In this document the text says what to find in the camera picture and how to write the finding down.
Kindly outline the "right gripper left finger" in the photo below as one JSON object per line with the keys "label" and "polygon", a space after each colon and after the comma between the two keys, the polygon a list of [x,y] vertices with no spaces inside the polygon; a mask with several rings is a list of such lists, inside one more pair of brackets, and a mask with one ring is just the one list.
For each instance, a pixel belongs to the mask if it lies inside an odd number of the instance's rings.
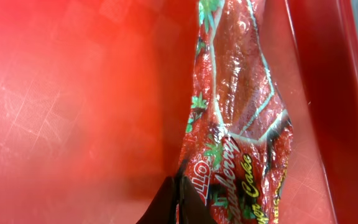
{"label": "right gripper left finger", "polygon": [[177,212],[177,185],[167,177],[137,224],[175,224]]}

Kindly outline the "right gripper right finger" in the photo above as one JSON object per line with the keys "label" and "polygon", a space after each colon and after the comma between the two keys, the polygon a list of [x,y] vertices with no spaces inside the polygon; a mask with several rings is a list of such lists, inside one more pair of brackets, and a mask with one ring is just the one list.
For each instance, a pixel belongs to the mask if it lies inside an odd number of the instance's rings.
{"label": "right gripper right finger", "polygon": [[183,160],[178,170],[179,224],[216,224],[190,179],[185,175],[187,163],[188,160]]}

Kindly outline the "red snack wrapper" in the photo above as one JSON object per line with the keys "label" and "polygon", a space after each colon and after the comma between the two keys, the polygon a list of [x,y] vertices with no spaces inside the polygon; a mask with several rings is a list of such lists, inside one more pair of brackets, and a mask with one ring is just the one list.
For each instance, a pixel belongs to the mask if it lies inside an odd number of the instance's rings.
{"label": "red snack wrapper", "polygon": [[218,223],[277,223],[293,128],[260,46],[265,3],[200,0],[180,153]]}

